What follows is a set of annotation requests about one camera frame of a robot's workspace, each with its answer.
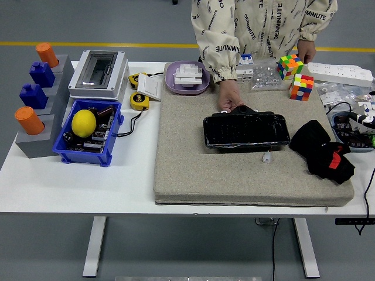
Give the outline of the person's right hand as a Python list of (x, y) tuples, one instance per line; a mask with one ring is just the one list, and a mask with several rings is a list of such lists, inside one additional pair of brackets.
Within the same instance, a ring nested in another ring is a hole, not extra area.
[(224, 80), (219, 82), (219, 110), (231, 112), (236, 107), (243, 105), (244, 101), (240, 97), (240, 89), (236, 80)]

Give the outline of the person's left hand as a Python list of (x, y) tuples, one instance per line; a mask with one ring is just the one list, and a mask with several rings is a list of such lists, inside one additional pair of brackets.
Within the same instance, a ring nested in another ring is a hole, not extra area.
[(297, 43), (298, 57), (304, 64), (308, 64), (313, 60), (316, 54), (314, 41), (298, 40)]

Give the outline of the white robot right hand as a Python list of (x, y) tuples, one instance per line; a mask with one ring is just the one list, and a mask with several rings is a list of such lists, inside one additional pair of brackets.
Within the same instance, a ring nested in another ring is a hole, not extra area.
[(348, 116), (350, 119), (356, 121), (359, 124), (362, 124), (367, 128), (375, 129), (375, 120), (373, 116), (360, 115), (356, 114), (355, 112), (349, 112)]

